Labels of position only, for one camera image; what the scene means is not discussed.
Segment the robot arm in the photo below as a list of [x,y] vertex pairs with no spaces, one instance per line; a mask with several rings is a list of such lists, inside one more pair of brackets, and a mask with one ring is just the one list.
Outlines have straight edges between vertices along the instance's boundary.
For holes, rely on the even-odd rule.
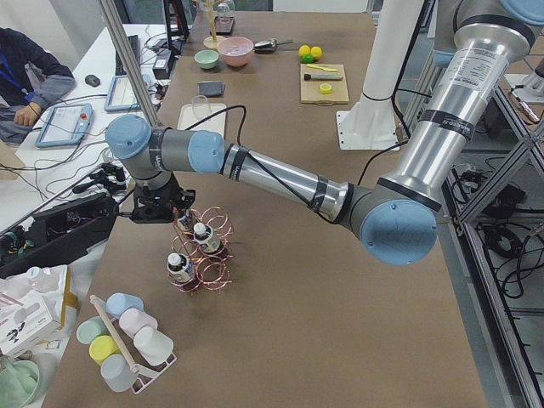
[[436,242],[442,184],[507,68],[529,53],[542,27],[540,1],[441,2],[436,39],[448,65],[394,167],[371,188],[331,181],[215,132],[153,127],[140,116],[120,116],[105,140],[136,184],[131,218],[166,223],[174,210],[190,205],[176,172],[218,173],[303,203],[350,230],[386,264],[415,263]]

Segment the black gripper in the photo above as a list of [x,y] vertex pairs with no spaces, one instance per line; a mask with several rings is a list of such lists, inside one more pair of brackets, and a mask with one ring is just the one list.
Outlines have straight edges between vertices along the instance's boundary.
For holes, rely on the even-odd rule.
[[184,190],[172,173],[169,180],[157,189],[135,185],[133,189],[133,210],[117,216],[129,218],[136,224],[168,224],[174,215],[189,210],[196,199],[195,190]]

